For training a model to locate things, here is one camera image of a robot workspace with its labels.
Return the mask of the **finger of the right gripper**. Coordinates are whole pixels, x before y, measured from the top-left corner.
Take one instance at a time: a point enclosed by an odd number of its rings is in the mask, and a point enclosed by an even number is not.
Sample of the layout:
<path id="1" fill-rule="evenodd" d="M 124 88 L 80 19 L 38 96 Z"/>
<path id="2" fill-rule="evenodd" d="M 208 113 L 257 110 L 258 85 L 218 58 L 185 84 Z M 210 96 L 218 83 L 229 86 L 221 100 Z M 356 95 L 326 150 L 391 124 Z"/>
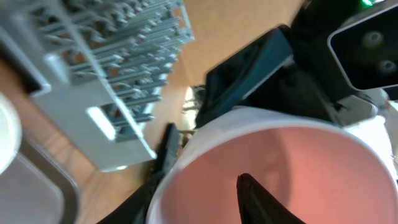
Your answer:
<path id="1" fill-rule="evenodd" d="M 180 132 L 175 123 L 166 126 L 163 139 L 160 143 L 157 159 L 154 162 L 154 177 L 161 180 L 170 172 L 177 161 L 180 148 Z"/>

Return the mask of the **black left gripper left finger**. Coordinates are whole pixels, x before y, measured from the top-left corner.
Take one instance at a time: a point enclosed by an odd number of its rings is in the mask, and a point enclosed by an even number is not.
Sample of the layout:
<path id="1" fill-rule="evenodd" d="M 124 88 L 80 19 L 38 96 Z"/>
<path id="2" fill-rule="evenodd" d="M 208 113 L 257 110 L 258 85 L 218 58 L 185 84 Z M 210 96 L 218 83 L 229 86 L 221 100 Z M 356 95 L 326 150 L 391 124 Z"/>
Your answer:
<path id="1" fill-rule="evenodd" d="M 98 224 L 145 224 L 150 201 L 163 178 L 162 171 L 153 173 L 145 184 Z"/>

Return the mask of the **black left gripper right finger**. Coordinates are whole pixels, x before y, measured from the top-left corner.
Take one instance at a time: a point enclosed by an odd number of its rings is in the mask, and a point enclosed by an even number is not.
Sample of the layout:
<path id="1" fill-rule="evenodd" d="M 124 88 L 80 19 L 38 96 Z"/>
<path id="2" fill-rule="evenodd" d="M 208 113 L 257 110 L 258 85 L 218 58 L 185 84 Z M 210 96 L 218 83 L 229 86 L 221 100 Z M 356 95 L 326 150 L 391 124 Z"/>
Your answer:
<path id="1" fill-rule="evenodd" d="M 304 224 L 250 174 L 239 175 L 236 188 L 242 224 Z"/>

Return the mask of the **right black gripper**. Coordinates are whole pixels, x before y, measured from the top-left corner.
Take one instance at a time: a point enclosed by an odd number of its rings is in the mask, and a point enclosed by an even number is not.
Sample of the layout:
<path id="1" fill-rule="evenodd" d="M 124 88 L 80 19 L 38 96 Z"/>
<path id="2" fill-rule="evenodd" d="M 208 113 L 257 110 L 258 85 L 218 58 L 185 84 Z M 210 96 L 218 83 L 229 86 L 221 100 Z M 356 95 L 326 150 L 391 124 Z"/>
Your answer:
<path id="1" fill-rule="evenodd" d="M 197 126 L 245 106 L 352 126 L 373 119 L 378 108 L 350 95 L 332 101 L 318 82 L 291 63 L 290 28 L 275 27 L 227 58 L 206 75 L 205 96 L 195 119 Z"/>

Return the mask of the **pink cup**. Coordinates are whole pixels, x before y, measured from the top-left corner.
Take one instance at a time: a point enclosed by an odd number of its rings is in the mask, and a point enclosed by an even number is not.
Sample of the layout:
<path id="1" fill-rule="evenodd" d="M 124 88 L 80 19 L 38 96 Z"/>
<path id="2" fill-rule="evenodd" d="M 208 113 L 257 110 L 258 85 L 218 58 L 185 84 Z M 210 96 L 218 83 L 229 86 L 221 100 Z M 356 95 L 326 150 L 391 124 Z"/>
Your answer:
<path id="1" fill-rule="evenodd" d="M 147 223 L 239 223 L 244 173 L 305 223 L 397 222 L 396 180 L 360 138 L 243 107 L 196 131 L 155 191 Z"/>

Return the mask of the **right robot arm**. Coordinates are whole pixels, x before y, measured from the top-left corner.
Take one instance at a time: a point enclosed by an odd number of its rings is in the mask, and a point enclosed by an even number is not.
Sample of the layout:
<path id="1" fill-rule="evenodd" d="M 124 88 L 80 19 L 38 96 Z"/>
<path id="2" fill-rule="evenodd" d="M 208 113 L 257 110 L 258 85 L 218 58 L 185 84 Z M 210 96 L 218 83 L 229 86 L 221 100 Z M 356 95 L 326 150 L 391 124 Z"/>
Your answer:
<path id="1" fill-rule="evenodd" d="M 147 223 L 396 223 L 396 176 L 347 116 L 397 87 L 397 4 L 305 1 L 213 67 Z"/>

